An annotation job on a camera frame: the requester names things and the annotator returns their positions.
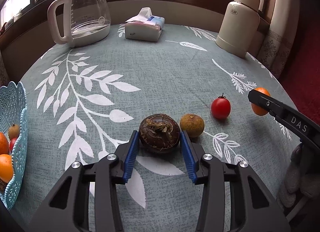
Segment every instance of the glass kettle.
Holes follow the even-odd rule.
[[[56,9],[63,7],[63,32],[57,25]],[[111,18],[106,0],[55,0],[48,8],[48,23],[57,44],[84,46],[105,38],[110,31]]]

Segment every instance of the screw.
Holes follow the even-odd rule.
[[[246,161],[241,161],[239,165],[243,168],[247,168],[249,166],[249,164]]]
[[[71,167],[76,169],[76,168],[79,168],[80,165],[81,165],[80,162],[73,162]]]
[[[205,160],[211,160],[211,159],[213,158],[213,156],[212,156],[211,154],[204,154],[204,155],[203,155],[203,158],[204,158]]]
[[[114,159],[116,159],[116,158],[117,158],[117,156],[116,156],[115,154],[109,154],[109,155],[107,155],[107,159],[110,160],[110,161],[112,161],[112,160],[114,160]]]

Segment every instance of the curtain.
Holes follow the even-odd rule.
[[[3,63],[1,52],[0,52],[0,87],[7,86],[9,81],[10,80],[9,80],[7,71],[4,67],[4,63]]]
[[[300,0],[276,0],[269,32],[257,59],[279,78],[297,32]]]

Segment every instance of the cherry tomato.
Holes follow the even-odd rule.
[[[231,111],[231,104],[226,97],[219,96],[211,104],[211,114],[216,119],[226,119]]]
[[[16,142],[16,140],[17,140],[16,138],[11,139],[10,144],[9,144],[10,152],[12,152],[13,146],[14,146],[14,143]]]

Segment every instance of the basket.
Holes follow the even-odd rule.
[[[6,135],[8,141],[9,127],[18,123],[20,123],[20,135],[13,146],[11,155],[14,174],[4,191],[4,195],[0,193],[0,198],[8,210],[13,207],[20,191],[28,141],[26,90],[21,82],[16,86],[11,81],[8,87],[2,86],[0,88],[0,131]]]

